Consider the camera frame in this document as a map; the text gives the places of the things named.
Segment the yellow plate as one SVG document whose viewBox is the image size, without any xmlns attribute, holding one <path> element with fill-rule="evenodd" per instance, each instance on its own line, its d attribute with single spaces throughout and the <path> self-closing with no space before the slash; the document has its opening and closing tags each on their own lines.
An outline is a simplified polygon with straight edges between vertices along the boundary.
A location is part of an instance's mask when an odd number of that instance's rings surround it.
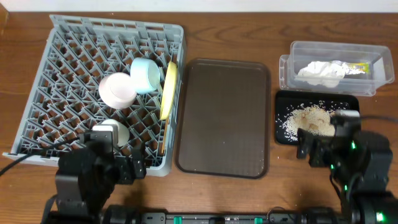
<svg viewBox="0 0 398 224">
<path fill-rule="evenodd" d="M 165 83 L 162 92 L 162 99 L 160 105 L 160 119 L 166 120 L 172 110 L 175 87 L 177 84 L 178 69 L 177 65 L 170 62 L 167 67 L 167 73 L 165 76 Z"/>
</svg>

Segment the pink white bowl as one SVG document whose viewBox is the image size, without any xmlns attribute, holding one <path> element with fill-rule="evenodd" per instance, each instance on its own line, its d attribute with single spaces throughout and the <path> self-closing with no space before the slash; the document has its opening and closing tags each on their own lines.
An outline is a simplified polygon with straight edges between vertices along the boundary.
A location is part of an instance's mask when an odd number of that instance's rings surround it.
<svg viewBox="0 0 398 224">
<path fill-rule="evenodd" d="M 121 72 L 104 77 L 98 90 L 102 101 L 117 110 L 130 107 L 137 96 L 131 77 Z"/>
</svg>

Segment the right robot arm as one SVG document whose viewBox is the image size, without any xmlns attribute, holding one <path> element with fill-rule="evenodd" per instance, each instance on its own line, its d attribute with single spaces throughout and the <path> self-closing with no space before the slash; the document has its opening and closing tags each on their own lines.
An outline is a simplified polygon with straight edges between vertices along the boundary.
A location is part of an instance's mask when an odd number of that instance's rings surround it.
<svg viewBox="0 0 398 224">
<path fill-rule="evenodd" d="M 338 110 L 330 118 L 335 132 L 317 136 L 298 129 L 297 158 L 311 167 L 330 170 L 330 182 L 341 202 L 341 213 L 312 208 L 301 223 L 397 223 L 397 197 L 386 189 L 393 159 L 387 137 L 364 131 L 361 123 L 376 119 L 355 110 Z"/>
</svg>

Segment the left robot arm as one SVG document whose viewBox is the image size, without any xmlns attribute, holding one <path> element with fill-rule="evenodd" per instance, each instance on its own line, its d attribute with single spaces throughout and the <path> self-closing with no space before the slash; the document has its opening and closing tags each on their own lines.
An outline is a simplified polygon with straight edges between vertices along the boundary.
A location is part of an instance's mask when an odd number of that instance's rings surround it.
<svg viewBox="0 0 398 224">
<path fill-rule="evenodd" d="M 104 204 L 117 184 L 131 185 L 146 176 L 145 143 L 128 156 L 116 157 L 118 128 L 113 124 L 95 126 L 81 133 L 84 146 L 58 160 L 55 175 L 57 193 L 47 200 L 42 223 L 140 223 L 137 209 Z"/>
</svg>

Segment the white napkin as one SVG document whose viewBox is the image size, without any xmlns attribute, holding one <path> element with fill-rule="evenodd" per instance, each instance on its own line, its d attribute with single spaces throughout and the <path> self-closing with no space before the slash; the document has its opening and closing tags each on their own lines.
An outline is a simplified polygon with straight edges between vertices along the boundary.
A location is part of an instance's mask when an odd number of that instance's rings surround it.
<svg viewBox="0 0 398 224">
<path fill-rule="evenodd" d="M 334 88 L 347 73 L 349 73 L 349 66 L 346 62 L 339 60 L 331 62 L 313 61 L 300 69 L 297 78 L 303 78 L 310 85 Z"/>
</svg>

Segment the rice grains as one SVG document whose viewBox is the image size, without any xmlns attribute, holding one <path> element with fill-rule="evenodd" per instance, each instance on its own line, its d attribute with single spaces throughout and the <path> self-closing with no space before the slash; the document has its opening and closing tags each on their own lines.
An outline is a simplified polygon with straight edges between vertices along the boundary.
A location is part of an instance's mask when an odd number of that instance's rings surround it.
<svg viewBox="0 0 398 224">
<path fill-rule="evenodd" d="M 304 103 L 298 106 L 290 105 L 287 109 L 287 114 L 277 120 L 281 122 L 279 127 L 283 130 L 282 136 L 288 142 L 298 140 L 299 129 L 319 136 L 334 135 L 335 128 L 330 124 L 330 118 L 334 115 L 335 110 L 327 109 L 324 101 L 319 101 L 318 104 L 309 103 L 308 106 L 305 106 Z"/>
</svg>

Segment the light blue bowl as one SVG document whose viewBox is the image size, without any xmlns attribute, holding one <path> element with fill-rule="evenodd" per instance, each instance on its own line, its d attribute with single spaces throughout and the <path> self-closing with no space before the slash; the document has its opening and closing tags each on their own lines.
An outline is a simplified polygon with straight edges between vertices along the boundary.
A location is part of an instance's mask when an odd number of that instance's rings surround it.
<svg viewBox="0 0 398 224">
<path fill-rule="evenodd" d="M 135 58 L 130 69 L 133 89 L 140 94 L 157 91 L 160 85 L 160 71 L 157 64 L 147 58 Z"/>
</svg>

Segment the green orange snack wrapper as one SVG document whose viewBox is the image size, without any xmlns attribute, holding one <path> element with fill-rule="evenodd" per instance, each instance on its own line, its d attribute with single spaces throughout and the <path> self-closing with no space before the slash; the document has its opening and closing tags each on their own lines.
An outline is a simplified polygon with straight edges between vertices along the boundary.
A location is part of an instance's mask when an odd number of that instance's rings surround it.
<svg viewBox="0 0 398 224">
<path fill-rule="evenodd" d="M 348 63 L 343 62 L 342 67 L 346 75 L 357 75 L 362 73 L 369 73 L 368 63 Z"/>
</svg>

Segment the small white green cup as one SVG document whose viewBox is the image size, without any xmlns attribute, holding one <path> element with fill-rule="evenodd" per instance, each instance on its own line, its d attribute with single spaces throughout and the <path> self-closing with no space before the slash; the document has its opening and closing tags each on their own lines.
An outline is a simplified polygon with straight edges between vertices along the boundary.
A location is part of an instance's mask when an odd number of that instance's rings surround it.
<svg viewBox="0 0 398 224">
<path fill-rule="evenodd" d="M 123 147 L 128 143 L 130 132 L 125 125 L 115 119 L 106 119 L 101 124 L 114 124 L 118 127 L 118 147 Z"/>
</svg>

